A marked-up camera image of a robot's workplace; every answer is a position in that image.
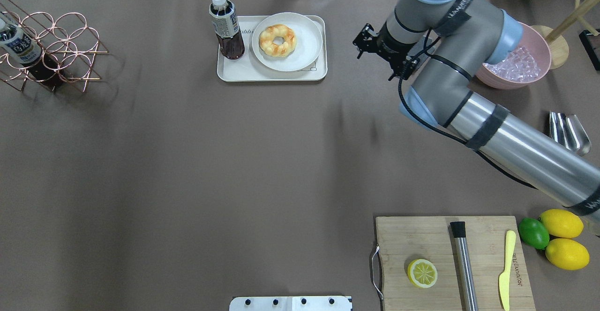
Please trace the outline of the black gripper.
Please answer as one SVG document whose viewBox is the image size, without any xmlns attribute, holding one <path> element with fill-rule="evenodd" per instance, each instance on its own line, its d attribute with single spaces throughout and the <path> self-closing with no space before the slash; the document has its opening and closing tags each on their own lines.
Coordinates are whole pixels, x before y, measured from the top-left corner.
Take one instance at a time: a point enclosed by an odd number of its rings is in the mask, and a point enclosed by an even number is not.
<svg viewBox="0 0 600 311">
<path fill-rule="evenodd" d="M 358 59 L 363 52 L 368 52 L 387 61 L 392 69 L 389 79 L 409 79 L 423 64 L 427 53 L 434 52 L 434 41 L 427 36 L 421 36 L 416 43 L 404 44 L 392 37 L 386 23 L 379 32 L 375 32 L 373 26 L 366 23 L 352 44 L 359 51 Z"/>
</svg>

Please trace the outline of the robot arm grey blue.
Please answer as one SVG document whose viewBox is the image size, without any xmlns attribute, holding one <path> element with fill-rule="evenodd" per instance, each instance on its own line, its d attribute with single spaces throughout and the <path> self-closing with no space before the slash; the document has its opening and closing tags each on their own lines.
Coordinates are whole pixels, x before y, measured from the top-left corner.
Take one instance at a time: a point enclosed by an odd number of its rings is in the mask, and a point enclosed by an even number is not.
<svg viewBox="0 0 600 311">
<path fill-rule="evenodd" d="M 548 194 L 599 232 L 599 168 L 468 87 L 484 63 L 499 63 L 516 49 L 523 32 L 487 0 L 398 0 L 379 31 L 366 24 L 353 44 L 386 60 L 401 81 L 428 57 L 411 87 L 398 89 L 403 113 Z"/>
</svg>

